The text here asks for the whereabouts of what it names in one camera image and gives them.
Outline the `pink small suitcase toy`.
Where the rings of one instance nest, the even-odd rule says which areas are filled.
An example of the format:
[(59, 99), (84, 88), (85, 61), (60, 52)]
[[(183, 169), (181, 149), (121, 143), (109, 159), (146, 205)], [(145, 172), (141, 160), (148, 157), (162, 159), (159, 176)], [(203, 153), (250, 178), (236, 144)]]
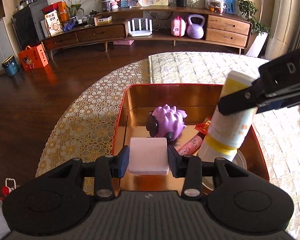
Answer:
[(186, 32), (187, 23), (180, 16), (171, 20), (171, 34), (176, 37), (183, 37)]

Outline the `orange gift box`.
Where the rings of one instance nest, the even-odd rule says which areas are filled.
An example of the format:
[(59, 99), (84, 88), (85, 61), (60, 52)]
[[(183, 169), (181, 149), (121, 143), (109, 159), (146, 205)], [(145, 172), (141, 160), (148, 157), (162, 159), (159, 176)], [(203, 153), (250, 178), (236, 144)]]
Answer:
[(25, 71), (44, 68), (48, 64), (46, 53), (41, 44), (37, 46), (27, 46), (25, 50), (18, 53), (19, 60)]

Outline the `cream quilted table mat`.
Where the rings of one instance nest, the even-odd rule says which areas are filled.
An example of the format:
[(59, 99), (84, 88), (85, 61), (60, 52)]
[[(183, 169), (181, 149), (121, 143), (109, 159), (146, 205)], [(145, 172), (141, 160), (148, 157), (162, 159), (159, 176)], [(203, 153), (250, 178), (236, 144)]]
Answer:
[[(150, 55), (151, 83), (223, 84), (234, 70), (254, 79), (266, 60), (229, 53), (170, 52)], [(257, 114), (253, 128), (263, 152), (270, 182), (286, 191), (294, 202), (288, 233), (300, 239), (300, 108)]]

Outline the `purple spiky sheep toy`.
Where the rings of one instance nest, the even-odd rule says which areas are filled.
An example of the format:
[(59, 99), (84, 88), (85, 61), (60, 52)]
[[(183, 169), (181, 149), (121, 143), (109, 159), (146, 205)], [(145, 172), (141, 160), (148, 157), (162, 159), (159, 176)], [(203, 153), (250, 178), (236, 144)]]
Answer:
[(175, 141), (186, 128), (184, 119), (187, 113), (165, 104), (149, 112), (146, 130), (152, 138), (166, 138), (168, 142)]

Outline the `white yellow cylindrical bottle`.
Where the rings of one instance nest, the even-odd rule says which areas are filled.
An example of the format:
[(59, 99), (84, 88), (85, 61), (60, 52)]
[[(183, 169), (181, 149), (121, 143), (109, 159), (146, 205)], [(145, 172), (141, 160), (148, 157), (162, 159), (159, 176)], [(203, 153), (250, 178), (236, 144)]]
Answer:
[[(231, 71), (228, 73), (220, 96), (226, 96), (252, 85), (254, 78)], [(216, 108), (208, 127), (208, 134), (198, 152), (202, 161), (213, 162), (222, 157), (232, 161), (243, 144), (250, 129), (257, 108), (251, 108), (231, 115), (222, 115)]]

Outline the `pink small tube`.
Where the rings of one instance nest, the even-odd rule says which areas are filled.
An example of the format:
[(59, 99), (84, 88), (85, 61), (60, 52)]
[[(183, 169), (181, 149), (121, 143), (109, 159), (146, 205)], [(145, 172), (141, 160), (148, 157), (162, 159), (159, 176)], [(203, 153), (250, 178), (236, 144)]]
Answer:
[(181, 156), (192, 155), (202, 144), (204, 135), (197, 134), (177, 150)]

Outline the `wooden TV cabinet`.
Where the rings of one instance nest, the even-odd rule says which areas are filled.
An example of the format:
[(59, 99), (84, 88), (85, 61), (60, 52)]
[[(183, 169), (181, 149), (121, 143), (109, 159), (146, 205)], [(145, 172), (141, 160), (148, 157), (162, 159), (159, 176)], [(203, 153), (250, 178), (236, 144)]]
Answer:
[[(252, 24), (242, 17), (228, 13), (212, 12), (208, 9), (150, 6), (119, 8), (111, 12), (102, 12), (100, 18), (110, 16), (107, 24), (90, 27), (74, 27), (70, 31), (58, 33), (42, 40), (41, 44), (50, 57), (52, 52), (89, 44), (102, 43), (108, 49), (108, 43), (114, 41), (145, 40), (199, 42), (243, 50), (247, 48), (252, 33)], [(201, 24), (203, 36), (191, 38), (172, 34), (173, 20), (181, 19), (186, 27)]]

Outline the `white wifi router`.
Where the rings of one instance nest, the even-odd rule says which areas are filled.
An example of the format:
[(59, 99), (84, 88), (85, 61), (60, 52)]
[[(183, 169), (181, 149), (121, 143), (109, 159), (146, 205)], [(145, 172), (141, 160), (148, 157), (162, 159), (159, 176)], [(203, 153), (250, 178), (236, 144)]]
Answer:
[(131, 37), (147, 37), (153, 33), (152, 20), (145, 18), (138, 19), (136, 23), (135, 19), (127, 21), (128, 34)]

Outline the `gold floral lace tablecloth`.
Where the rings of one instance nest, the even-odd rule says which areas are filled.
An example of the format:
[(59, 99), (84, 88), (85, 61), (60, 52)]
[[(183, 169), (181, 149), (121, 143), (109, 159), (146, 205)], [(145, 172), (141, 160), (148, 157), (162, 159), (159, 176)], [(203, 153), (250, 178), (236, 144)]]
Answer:
[(78, 157), (84, 162), (111, 154), (125, 89), (149, 83), (148, 60), (114, 70), (88, 87), (64, 112), (43, 150), (37, 176)]

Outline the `red snack packet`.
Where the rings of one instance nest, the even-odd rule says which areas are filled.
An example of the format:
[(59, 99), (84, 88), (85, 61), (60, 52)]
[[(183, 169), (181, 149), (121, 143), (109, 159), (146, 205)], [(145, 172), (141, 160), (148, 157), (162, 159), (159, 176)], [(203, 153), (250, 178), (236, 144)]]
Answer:
[(194, 129), (204, 135), (207, 135), (210, 124), (211, 124), (211, 118), (207, 117), (203, 123), (197, 124), (194, 127)]

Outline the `purple kettlebell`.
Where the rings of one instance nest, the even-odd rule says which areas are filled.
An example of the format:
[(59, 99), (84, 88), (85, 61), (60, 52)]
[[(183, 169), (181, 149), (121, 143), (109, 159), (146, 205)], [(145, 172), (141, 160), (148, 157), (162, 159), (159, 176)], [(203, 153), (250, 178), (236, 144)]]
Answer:
[[(196, 24), (192, 22), (192, 18), (201, 19), (200, 24)], [(202, 39), (204, 36), (203, 26), (205, 24), (205, 17), (198, 14), (190, 14), (188, 15), (188, 27), (187, 27), (187, 35), (190, 38), (194, 39)]]

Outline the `blue picture card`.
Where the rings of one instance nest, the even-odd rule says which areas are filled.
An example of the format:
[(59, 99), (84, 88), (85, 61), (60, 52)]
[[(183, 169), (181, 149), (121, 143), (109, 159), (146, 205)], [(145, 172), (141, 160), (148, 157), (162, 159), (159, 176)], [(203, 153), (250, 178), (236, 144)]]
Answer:
[(224, 0), (224, 12), (228, 14), (235, 14), (235, 0)]

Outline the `black mini fridge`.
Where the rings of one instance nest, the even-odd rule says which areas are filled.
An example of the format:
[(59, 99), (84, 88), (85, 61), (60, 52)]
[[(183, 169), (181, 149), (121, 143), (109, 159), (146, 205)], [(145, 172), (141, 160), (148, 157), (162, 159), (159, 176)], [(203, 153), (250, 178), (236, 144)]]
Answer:
[(35, 46), (45, 39), (41, 26), (44, 20), (43, 8), (48, 5), (47, 0), (31, 3), (12, 16), (12, 23), (21, 50), (27, 46)]

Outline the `dark blue trash bin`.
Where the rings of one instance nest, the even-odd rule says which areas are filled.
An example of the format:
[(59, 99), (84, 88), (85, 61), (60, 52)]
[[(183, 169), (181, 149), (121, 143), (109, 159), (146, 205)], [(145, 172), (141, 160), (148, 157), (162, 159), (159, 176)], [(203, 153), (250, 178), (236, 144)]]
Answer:
[(6, 74), (9, 77), (14, 76), (19, 71), (19, 65), (18, 65), (14, 55), (7, 57), (2, 62), (2, 67), (4, 68)]

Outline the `white planter with tree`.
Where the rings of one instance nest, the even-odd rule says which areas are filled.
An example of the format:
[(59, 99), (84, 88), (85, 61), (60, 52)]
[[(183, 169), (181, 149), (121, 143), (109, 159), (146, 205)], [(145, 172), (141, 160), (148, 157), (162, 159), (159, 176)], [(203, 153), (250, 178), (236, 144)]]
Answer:
[(260, 9), (251, 0), (238, 0), (239, 11), (242, 16), (252, 24), (252, 33), (256, 35), (255, 40), (250, 46), (247, 56), (258, 57), (265, 41), (268, 37), (270, 28), (261, 23), (264, 10), (264, 0), (260, 0)]

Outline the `yellow white snack box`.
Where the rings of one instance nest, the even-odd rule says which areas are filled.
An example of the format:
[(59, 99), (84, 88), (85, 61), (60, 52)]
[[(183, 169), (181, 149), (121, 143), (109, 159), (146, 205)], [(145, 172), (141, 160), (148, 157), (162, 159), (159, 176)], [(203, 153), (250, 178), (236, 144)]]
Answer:
[(62, 32), (61, 23), (56, 10), (45, 15), (46, 25), (50, 36)]

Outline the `pale pink rectangular block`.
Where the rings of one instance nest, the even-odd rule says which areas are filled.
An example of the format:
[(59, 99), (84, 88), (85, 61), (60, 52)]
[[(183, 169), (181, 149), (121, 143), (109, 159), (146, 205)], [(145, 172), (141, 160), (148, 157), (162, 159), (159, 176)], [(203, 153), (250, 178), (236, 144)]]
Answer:
[(128, 170), (135, 175), (168, 174), (167, 139), (131, 138)]

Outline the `plastic bag of fruit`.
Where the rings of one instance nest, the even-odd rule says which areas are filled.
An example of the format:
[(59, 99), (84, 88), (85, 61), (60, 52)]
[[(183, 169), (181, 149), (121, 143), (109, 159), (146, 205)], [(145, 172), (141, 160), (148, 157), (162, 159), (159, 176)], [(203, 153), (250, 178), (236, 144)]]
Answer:
[(225, 9), (225, 1), (224, 0), (208, 0), (208, 8), (212, 12), (217, 12), (222, 14)]

